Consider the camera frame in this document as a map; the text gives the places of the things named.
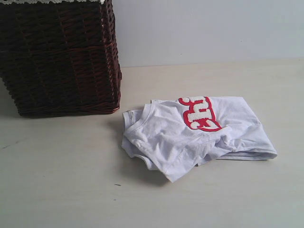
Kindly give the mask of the white t-shirt red lettering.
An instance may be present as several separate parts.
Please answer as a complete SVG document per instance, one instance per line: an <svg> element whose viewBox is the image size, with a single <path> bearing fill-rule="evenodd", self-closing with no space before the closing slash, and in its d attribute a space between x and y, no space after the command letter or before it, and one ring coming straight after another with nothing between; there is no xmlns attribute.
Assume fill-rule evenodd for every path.
<svg viewBox="0 0 304 228"><path fill-rule="evenodd" d="M123 113L122 148L175 182L209 161L263 161L277 151L242 97L151 100Z"/></svg>

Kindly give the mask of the dark brown wicker basket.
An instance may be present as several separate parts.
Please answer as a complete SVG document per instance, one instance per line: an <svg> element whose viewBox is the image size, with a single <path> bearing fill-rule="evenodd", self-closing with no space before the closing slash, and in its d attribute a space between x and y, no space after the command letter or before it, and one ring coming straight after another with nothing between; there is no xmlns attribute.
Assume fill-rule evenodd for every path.
<svg viewBox="0 0 304 228"><path fill-rule="evenodd" d="M113 4L0 4L0 77L26 117L120 107Z"/></svg>

